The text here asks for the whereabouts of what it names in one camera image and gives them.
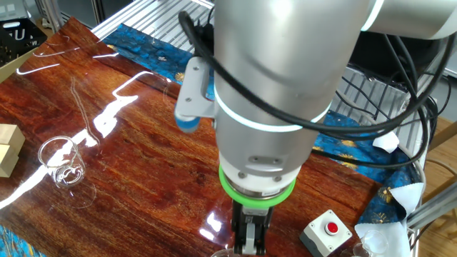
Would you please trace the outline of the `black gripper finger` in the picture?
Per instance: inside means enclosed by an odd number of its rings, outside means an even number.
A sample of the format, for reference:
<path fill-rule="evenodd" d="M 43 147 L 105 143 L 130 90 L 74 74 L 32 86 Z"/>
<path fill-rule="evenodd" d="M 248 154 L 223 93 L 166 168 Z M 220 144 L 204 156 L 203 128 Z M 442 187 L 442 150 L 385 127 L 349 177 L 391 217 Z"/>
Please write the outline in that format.
<path fill-rule="evenodd" d="M 266 227 L 263 224 L 235 223 L 233 232 L 235 235 L 234 253 L 251 256 L 264 256 L 266 254 Z"/>

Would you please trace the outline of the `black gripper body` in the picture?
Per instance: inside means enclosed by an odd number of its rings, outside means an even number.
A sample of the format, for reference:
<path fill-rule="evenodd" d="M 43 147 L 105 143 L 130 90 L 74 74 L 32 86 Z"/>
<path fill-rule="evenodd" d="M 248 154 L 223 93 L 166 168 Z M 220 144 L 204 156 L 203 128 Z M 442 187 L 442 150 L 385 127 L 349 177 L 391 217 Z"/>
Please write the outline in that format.
<path fill-rule="evenodd" d="M 269 229 L 274 207 L 268 209 L 247 207 L 241 203 L 232 201 L 231 230 L 236 232 L 243 224 L 254 223 Z"/>

